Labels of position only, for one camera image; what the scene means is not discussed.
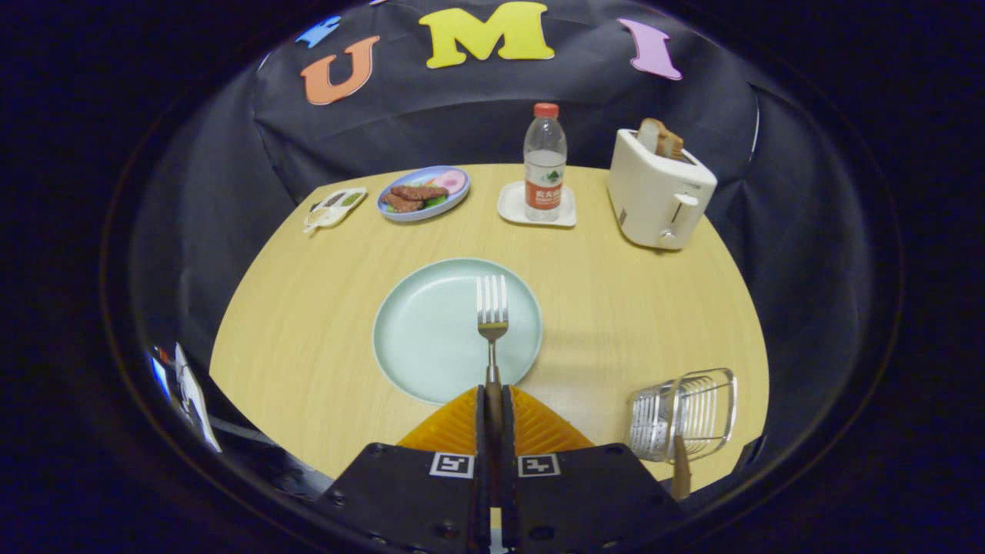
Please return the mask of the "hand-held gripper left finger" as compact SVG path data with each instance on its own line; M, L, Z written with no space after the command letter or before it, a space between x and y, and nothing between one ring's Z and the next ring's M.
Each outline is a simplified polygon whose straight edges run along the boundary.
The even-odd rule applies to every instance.
M475 452L372 442L316 500L316 508L367 543L399 553L489 553L490 484L485 389L459 410Z

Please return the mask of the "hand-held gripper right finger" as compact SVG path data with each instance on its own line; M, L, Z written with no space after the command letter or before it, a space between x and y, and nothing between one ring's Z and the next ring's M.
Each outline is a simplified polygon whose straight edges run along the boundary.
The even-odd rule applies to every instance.
M631 553L679 525L679 503L629 446L519 454L519 390L503 390L502 543L510 553Z

